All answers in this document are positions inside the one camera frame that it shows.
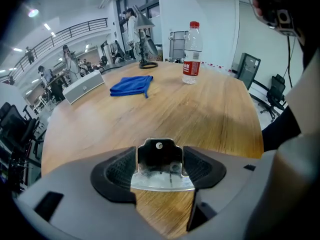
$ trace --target white speaker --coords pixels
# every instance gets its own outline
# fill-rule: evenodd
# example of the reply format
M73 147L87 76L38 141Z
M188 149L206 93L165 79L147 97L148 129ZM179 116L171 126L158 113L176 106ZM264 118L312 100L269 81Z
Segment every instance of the white speaker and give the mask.
M102 75L99 70L95 70L78 81L70 84L67 88L63 90L63 95L66 100L72 104L76 100L80 99L83 95L87 94L94 88L98 87L99 85L104 84L105 81L102 78Z

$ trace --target red bottle label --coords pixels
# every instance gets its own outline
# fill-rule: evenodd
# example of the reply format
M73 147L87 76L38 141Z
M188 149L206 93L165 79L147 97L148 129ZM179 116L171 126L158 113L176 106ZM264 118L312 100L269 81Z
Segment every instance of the red bottle label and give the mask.
M197 76L199 74L200 62L185 61L183 63L183 74L187 76Z

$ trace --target office chair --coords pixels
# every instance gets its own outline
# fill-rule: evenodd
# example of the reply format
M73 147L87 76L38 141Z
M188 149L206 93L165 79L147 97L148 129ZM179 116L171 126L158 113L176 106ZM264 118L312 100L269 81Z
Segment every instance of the office chair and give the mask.
M35 137L35 131L40 123L38 119L32 118L28 114L30 118L25 120L15 105L11 105L8 109L8 103L4 104L0 111L6 111L5 114L2 114L0 128L2 129L1 135L9 145L19 150L25 156L29 156L32 141L35 141L34 149L36 150L38 149L38 145L44 142Z
M270 106L267 104L263 104L265 109L260 111L261 114L266 111L269 112L269 114L271 116L271 123L276 118L275 107L282 110L282 111L285 110L284 106L280 104L280 101L284 100L283 92L286 88L284 82L285 82L285 79L283 77L281 77L280 75L277 75L276 77L272 76L271 88L266 93L266 97L267 97L268 102L270 103Z

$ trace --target ceiling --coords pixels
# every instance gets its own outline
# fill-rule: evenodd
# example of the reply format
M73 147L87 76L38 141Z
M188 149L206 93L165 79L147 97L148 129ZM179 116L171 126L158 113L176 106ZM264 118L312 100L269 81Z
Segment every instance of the ceiling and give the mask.
M99 47L102 45L103 42L106 41L107 35L109 34L102 34L99 36L95 36L92 38L88 38L86 40L82 40L76 44L69 45L69 49L72 52L75 52L76 55L85 53L86 45L89 45L88 52L92 51L94 47ZM54 69L61 67L64 63L59 60L63 56L62 49L58 49L53 56L51 56L48 60L41 63L42 66L44 66L46 69ZM22 81L17 82L14 84L17 86L20 90L20 93L23 97L26 96L26 93L30 90L35 89L41 82L37 81L35 83L32 83L32 81L39 79L41 76L38 73L37 70L38 65L35 66L35 68L32 68L26 75L24 75Z
M21 58L22 53L12 51L12 48L35 29L45 29L43 23L75 10L85 10L88 7L98 8L101 2L102 0L25 0L18 8L1 40L0 64L10 52L13 56L12 60L19 61L15 57ZM30 9L38 9L39 14L34 18L28 17Z

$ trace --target blue cloth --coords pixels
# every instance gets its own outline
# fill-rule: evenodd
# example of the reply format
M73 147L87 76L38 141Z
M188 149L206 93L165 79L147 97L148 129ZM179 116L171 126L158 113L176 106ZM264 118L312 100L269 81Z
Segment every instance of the blue cloth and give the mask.
M151 75L123 77L120 82L111 87L110 95L127 96L144 94L148 98L147 91L153 78Z

